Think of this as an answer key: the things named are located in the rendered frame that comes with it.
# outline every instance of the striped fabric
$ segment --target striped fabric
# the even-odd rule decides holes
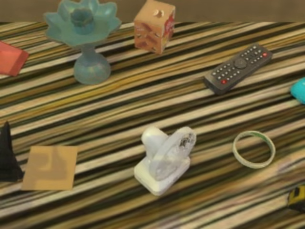
[[[30,57],[18,77],[1,76],[0,125],[9,121],[24,170],[34,145],[79,146],[72,191],[20,191],[0,184],[3,229],[301,229],[305,215],[287,209],[287,193],[305,183],[305,107],[289,93],[305,76],[305,23],[178,23],[161,56],[133,47],[127,23],[98,47],[112,65],[109,80],[77,83],[78,51],[47,40],[44,23],[3,23],[0,40]],[[204,74],[254,42],[273,60],[222,96]],[[133,177],[144,157],[141,134],[197,133],[191,168],[163,196]],[[238,163],[232,142],[245,130],[267,134],[277,152],[253,170]],[[268,159],[255,138],[242,155]]]

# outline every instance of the turquoise object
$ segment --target turquoise object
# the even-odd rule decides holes
[[[44,14],[48,25],[46,37],[81,50],[81,56],[74,65],[74,77],[78,82],[98,84],[110,76],[110,64],[95,52],[95,47],[121,26],[116,13],[114,2],[100,4],[99,0],[81,0],[79,3],[62,0],[57,12]]]
[[[305,104],[305,78],[292,85],[290,88],[290,93],[302,104]]]

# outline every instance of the green and white bangle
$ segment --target green and white bangle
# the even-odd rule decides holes
[[[236,149],[236,143],[242,138],[242,137],[246,137],[246,136],[255,136],[255,137],[259,137],[261,139],[263,139],[264,142],[266,142],[271,150],[271,156],[270,158],[262,163],[253,163],[250,161],[245,160],[237,151]],[[253,168],[253,169],[259,169],[259,168],[264,168],[266,166],[268,166],[274,159],[275,157],[275,146],[272,142],[272,140],[270,138],[268,138],[266,135],[258,132],[258,131],[245,131],[240,133],[234,140],[233,142],[233,153],[235,158],[244,166],[247,166],[249,168]]]

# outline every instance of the yellow and black object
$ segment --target yellow and black object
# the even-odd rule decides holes
[[[305,213],[305,185],[298,186],[289,193],[288,207]]]

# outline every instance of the black remote control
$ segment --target black remote control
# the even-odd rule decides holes
[[[224,94],[271,59],[270,51],[253,44],[212,70],[203,78],[203,82],[215,94]]]

